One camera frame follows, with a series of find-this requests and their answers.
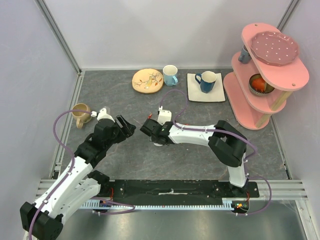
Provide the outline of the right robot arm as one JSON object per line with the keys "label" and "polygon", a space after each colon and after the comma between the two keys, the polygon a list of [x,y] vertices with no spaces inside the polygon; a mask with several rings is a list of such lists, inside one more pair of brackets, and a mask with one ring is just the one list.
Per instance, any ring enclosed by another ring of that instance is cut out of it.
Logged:
{"label": "right robot arm", "polygon": [[247,138],[228,122],[219,120],[215,125],[194,126],[167,121],[160,124],[147,119],[140,131],[157,146],[193,144],[211,149],[217,159],[227,166],[229,191],[235,197],[242,196],[248,188],[244,161],[247,154]]}

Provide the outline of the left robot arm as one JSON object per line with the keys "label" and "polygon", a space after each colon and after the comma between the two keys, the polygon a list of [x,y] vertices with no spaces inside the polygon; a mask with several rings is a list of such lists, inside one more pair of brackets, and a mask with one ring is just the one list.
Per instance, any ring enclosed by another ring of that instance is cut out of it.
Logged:
{"label": "left robot arm", "polygon": [[34,203],[20,208],[22,227],[28,238],[55,240],[67,220],[89,199],[106,196],[110,191],[109,177],[95,170],[109,148],[131,137],[136,126],[121,115],[99,118],[93,133],[77,150],[64,172]]}

